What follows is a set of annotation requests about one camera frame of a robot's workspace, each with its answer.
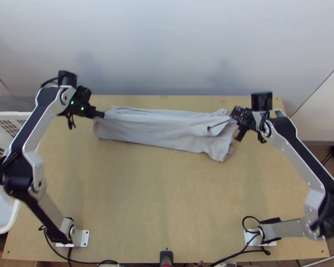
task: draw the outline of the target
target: gray towel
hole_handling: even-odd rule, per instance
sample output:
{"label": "gray towel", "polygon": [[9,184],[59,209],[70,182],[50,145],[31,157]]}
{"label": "gray towel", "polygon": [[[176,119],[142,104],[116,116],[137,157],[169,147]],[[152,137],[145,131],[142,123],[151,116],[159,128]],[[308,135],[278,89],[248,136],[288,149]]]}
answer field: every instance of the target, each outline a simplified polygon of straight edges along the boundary
{"label": "gray towel", "polygon": [[216,161],[224,161],[232,152],[236,121],[225,109],[198,113],[113,106],[104,118],[94,118],[93,129],[103,139],[205,152]]}

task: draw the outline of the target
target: white laundry basket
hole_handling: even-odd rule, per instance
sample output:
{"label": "white laundry basket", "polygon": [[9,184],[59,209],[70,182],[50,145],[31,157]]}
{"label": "white laundry basket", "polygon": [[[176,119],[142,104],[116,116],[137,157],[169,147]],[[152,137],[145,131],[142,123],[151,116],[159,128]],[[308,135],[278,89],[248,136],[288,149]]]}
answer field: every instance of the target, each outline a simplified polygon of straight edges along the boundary
{"label": "white laundry basket", "polygon": [[[0,112],[0,158],[5,155],[10,143],[20,131],[31,112]],[[11,198],[0,188],[0,234],[14,225],[20,201]]]}

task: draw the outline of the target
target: black cable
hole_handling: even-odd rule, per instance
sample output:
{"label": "black cable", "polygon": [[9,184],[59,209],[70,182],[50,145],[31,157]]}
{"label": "black cable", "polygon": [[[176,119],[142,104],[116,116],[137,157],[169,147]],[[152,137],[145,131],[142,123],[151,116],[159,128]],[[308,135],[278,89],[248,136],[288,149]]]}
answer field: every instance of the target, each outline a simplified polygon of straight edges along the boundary
{"label": "black cable", "polygon": [[245,253],[251,253],[251,252],[264,252],[267,256],[270,255],[271,252],[265,250],[264,247],[260,247],[261,249],[255,249],[255,250],[245,251],[245,250],[248,248],[249,244],[250,244],[250,243],[251,243],[257,236],[259,236],[259,235],[260,235],[260,233],[257,233],[256,235],[254,235],[254,236],[253,236],[253,237],[246,243],[246,246],[245,246],[240,252],[237,252],[237,253],[235,253],[235,254],[233,254],[233,255],[231,255],[231,256],[228,256],[228,257],[226,257],[226,258],[224,258],[224,259],[220,259],[220,260],[218,260],[217,262],[214,262],[214,263],[210,264],[210,267],[214,267],[215,265],[218,265],[219,263],[223,263],[223,262],[227,261],[228,259],[235,258],[235,257],[237,257],[237,256],[239,256],[239,255],[241,255],[241,254],[245,254]]}
{"label": "black cable", "polygon": [[68,250],[68,256],[65,257],[61,254],[59,254],[57,252],[57,250],[55,250],[53,248],[53,246],[51,245],[51,243],[49,242],[49,239],[48,239],[48,236],[46,234],[46,231],[47,231],[47,228],[45,226],[41,226],[40,228],[38,228],[39,231],[43,231],[43,234],[45,235],[45,238],[46,238],[46,241],[47,241],[47,244],[49,245],[49,247],[53,250],[53,252],[60,258],[62,259],[65,259],[68,264],[69,264],[69,267],[72,266],[71,262],[73,263],[79,263],[79,264],[97,264],[97,267],[100,266],[101,264],[119,264],[117,261],[114,261],[114,260],[111,260],[111,259],[105,259],[101,262],[81,262],[81,261],[78,261],[78,260],[74,260],[74,259],[71,259],[70,258],[70,254],[72,253],[72,250],[73,250],[73,247],[70,247],[69,250]]}
{"label": "black cable", "polygon": [[73,267],[72,264],[70,263],[70,255],[72,254],[72,250],[73,250],[72,247],[68,249],[67,262],[68,262],[69,267]]}
{"label": "black cable", "polygon": [[324,159],[322,160],[322,165],[324,165],[324,162],[326,162],[327,160],[328,160],[328,158],[329,158],[329,156],[330,156],[330,151],[326,154],[326,156],[324,157]]}
{"label": "black cable", "polygon": [[322,160],[322,165],[324,166],[333,156],[331,155],[331,151],[329,151],[324,159]]}
{"label": "black cable", "polygon": [[245,229],[245,232],[251,233],[251,234],[258,234],[259,231],[250,231],[250,230],[246,229],[246,227],[245,227],[245,220],[248,219],[248,218],[252,218],[252,219],[256,220],[258,223],[260,223],[260,221],[258,219],[256,219],[255,217],[253,217],[253,216],[246,216],[246,217],[244,217],[242,219],[241,224],[242,224],[242,227]]}
{"label": "black cable", "polygon": [[325,166],[326,163],[327,163],[332,157],[333,157],[333,156],[330,155],[330,156],[329,156],[329,157],[322,163],[322,165]]}
{"label": "black cable", "polygon": [[44,87],[45,85],[49,84],[50,82],[53,82],[53,81],[55,81],[55,80],[58,80],[59,78],[60,78],[60,76],[57,76],[57,77],[54,77],[54,78],[52,78],[52,79],[49,79],[49,80],[43,82],[43,83],[40,85],[40,88]]}

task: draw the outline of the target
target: wooden tabletop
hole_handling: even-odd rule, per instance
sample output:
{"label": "wooden tabletop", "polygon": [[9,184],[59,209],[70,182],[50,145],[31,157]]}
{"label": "wooden tabletop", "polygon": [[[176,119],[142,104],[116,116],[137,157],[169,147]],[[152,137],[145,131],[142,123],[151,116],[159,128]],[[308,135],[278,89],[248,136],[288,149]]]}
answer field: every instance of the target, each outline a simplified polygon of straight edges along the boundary
{"label": "wooden tabletop", "polygon": [[[119,105],[197,112],[251,105],[250,96],[92,96],[90,102],[99,110]],[[273,106],[283,109],[281,99]],[[73,259],[153,263],[169,249],[175,262],[214,262],[244,247],[244,216],[287,220],[303,214],[308,187],[282,152],[260,144],[256,133],[234,142],[232,155],[216,162],[206,154],[100,140],[91,120],[74,119],[77,128],[69,130],[64,117],[55,118],[39,149],[48,194],[64,216],[90,230],[88,247],[73,249]],[[21,205],[3,257],[63,261],[40,225]],[[268,249],[270,256],[247,253],[235,260],[329,256],[325,241],[307,238],[282,239]]]}

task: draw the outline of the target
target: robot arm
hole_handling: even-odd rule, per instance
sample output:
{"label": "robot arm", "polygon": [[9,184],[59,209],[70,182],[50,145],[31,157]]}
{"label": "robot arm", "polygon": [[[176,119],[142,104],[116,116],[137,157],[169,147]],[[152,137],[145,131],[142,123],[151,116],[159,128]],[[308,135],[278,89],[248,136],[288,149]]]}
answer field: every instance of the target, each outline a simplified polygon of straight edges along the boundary
{"label": "robot arm", "polygon": [[268,142],[282,150],[310,190],[304,202],[304,216],[289,221],[272,218],[259,223],[259,244],[284,237],[307,236],[310,239],[334,236],[334,178],[297,136],[297,129],[280,109],[272,110],[272,92],[251,95],[252,107],[236,106],[231,117],[237,120],[241,141],[248,130],[256,131],[261,143]]}
{"label": "robot arm", "polygon": [[52,242],[70,247],[86,247],[89,231],[78,230],[71,218],[66,218],[46,193],[44,163],[34,150],[56,115],[66,116],[70,128],[73,115],[104,117],[89,104],[91,92],[77,87],[77,76],[59,71],[58,85],[40,89],[36,107],[18,135],[12,141],[6,157],[0,159],[0,184],[7,194],[25,202],[47,227]]}

